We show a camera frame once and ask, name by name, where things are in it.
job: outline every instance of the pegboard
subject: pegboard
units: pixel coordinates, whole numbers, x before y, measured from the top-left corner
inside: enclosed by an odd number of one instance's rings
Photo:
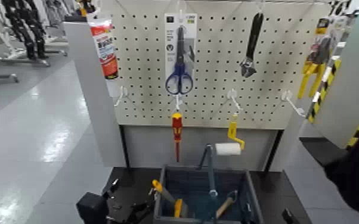
[[[115,0],[103,5],[113,19],[120,85],[128,97],[116,107],[122,125],[170,126],[175,98],[165,89],[164,13],[175,13],[176,1]],[[228,127],[237,111],[227,100],[234,88],[243,107],[238,127],[284,129],[292,108],[280,95],[296,93],[301,70],[320,17],[323,2],[267,2],[255,51],[257,73],[244,78],[244,59],[257,2],[187,1],[197,13],[198,32],[194,89],[182,97],[184,126]]]

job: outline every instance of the hook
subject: hook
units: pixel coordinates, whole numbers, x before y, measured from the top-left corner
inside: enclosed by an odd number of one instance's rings
[[[259,13],[263,13],[264,5],[266,4],[266,0],[261,0],[259,4]]]
[[[128,90],[124,86],[120,86],[120,97],[117,99],[117,102],[114,104],[114,107],[117,107],[122,98],[126,98],[128,96]]]
[[[187,11],[187,4],[185,3],[184,0],[177,0],[177,11],[178,11],[178,21],[182,23],[184,21],[184,14]]]
[[[227,99],[231,99],[235,106],[237,107],[237,109],[243,110],[243,108],[241,107],[241,105],[235,100],[235,98],[237,98],[237,91],[235,89],[231,89],[230,91],[227,92]]]
[[[183,103],[183,101],[181,100],[181,94],[176,94],[175,95],[175,108],[179,111],[180,110],[180,105]]]
[[[283,92],[283,94],[281,95],[281,101],[283,102],[289,102],[289,104],[291,104],[292,108],[295,110],[295,112],[301,116],[301,117],[306,117],[306,115],[304,114],[304,109],[302,108],[296,108],[295,104],[291,101],[291,97],[292,97],[292,92],[290,90],[287,90],[285,92]]]

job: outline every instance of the hammer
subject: hammer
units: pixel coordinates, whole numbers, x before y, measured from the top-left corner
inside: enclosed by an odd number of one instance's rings
[[[220,216],[225,212],[225,210],[232,204],[234,204],[237,201],[238,197],[238,191],[231,191],[227,195],[226,201],[218,208],[216,211],[216,219],[220,218]]]

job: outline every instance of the red screwdriver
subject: red screwdriver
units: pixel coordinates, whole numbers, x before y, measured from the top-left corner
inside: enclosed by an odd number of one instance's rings
[[[175,156],[177,163],[180,161],[180,142],[181,142],[181,131],[182,131],[182,114],[174,113],[172,115],[172,128],[174,130],[174,142],[175,142]]]

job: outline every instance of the tool basket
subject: tool basket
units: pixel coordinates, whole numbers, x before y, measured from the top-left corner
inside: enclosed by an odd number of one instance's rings
[[[241,220],[251,224],[263,223],[262,214],[247,170],[214,170],[217,207],[227,199],[227,194],[237,190],[237,201],[229,206],[217,220],[222,224],[241,224]],[[208,168],[165,166],[160,174],[160,183],[174,196],[182,198],[188,205],[189,217],[174,217],[173,206],[161,195],[157,196],[154,208],[154,224],[201,223],[206,213],[212,212],[209,201]]]

